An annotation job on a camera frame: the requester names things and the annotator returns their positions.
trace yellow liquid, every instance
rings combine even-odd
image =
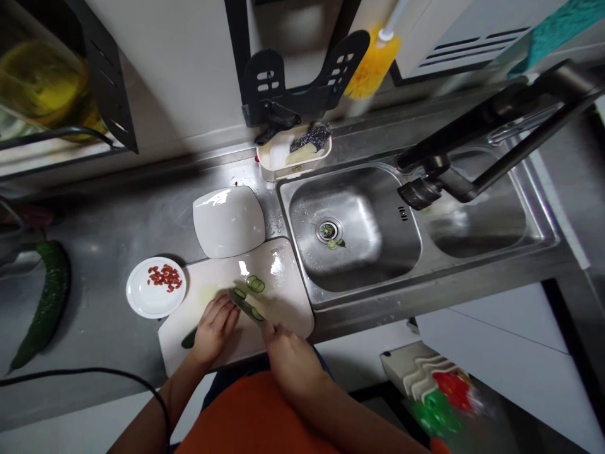
[[[86,62],[70,66],[52,46],[39,40],[19,43],[0,59],[0,100],[26,120],[48,129],[85,126],[107,132],[90,93]],[[87,141],[91,136],[66,136]]]

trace cabinet door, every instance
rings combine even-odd
[[[589,453],[605,452],[569,354],[452,309],[419,316],[417,323],[429,347]]]
[[[452,311],[569,353],[542,284],[508,290],[450,307]]]

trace brush handle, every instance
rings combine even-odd
[[[389,21],[386,23],[384,28],[378,33],[378,37],[382,41],[390,41],[393,39],[393,30],[395,29],[397,22],[399,22],[399,18],[403,14],[403,10],[405,9],[407,4],[408,0],[399,0],[397,2],[397,5],[395,5],[395,9],[391,13],[391,17],[389,17]]]

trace small round plate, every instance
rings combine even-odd
[[[156,286],[149,280],[148,270],[151,267],[162,269],[170,265],[178,271],[183,284],[172,293],[167,292],[167,285]],[[187,280],[183,269],[174,261],[164,257],[151,257],[138,264],[128,277],[126,283],[126,298],[128,304],[137,314],[145,318],[163,318],[170,315],[183,301],[187,292]]]

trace sink drain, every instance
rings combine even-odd
[[[342,238],[342,224],[334,218],[323,218],[316,224],[315,235],[324,244],[328,241],[338,241]]]

